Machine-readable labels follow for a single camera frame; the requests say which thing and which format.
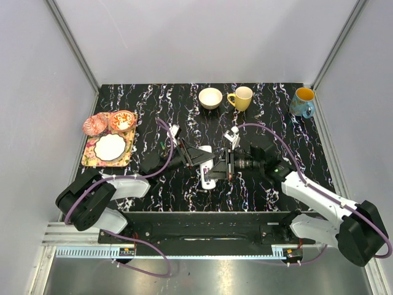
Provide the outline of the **white remote control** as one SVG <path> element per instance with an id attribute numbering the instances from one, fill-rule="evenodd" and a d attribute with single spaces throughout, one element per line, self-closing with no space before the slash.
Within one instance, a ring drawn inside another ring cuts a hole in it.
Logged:
<path id="1" fill-rule="evenodd" d="M 204 190 L 212 190 L 216 187 L 216 181 L 209 179 L 206 174 L 214 166 L 214 161 L 212 159 L 207 160 L 200 164 L 200 176 L 201 176 L 201 187 Z"/>

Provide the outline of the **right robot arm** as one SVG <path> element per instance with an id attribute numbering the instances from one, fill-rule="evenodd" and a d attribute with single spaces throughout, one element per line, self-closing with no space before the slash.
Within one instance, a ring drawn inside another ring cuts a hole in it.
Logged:
<path id="1" fill-rule="evenodd" d="M 211 168 L 203 168 L 207 180 L 230 180 L 237 171 L 250 171 L 283 194 L 297 199 L 322 216 L 312 218 L 294 213 L 279 228 L 279 236 L 286 243 L 299 238 L 322 242 L 337 248 L 356 266 L 364 267 L 385 244 L 387 230 L 377 207 L 365 200 L 356 203 L 323 188 L 294 166 L 279 159 L 272 144 L 227 149 Z"/>

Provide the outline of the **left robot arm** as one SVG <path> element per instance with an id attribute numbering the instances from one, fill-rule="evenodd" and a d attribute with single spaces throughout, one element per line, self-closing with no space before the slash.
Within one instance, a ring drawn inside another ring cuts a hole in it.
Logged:
<path id="1" fill-rule="evenodd" d="M 195 148 L 180 138 L 173 141 L 166 156 L 147 154 L 135 176 L 109 176 L 89 168 L 56 198 L 55 204 L 65 215 L 64 222 L 78 231 L 91 227 L 107 229 L 118 242 L 126 243 L 133 236 L 133 228 L 120 212 L 107 207 L 113 199 L 144 197 L 162 173 L 202 165 L 213 158 L 210 149 Z"/>

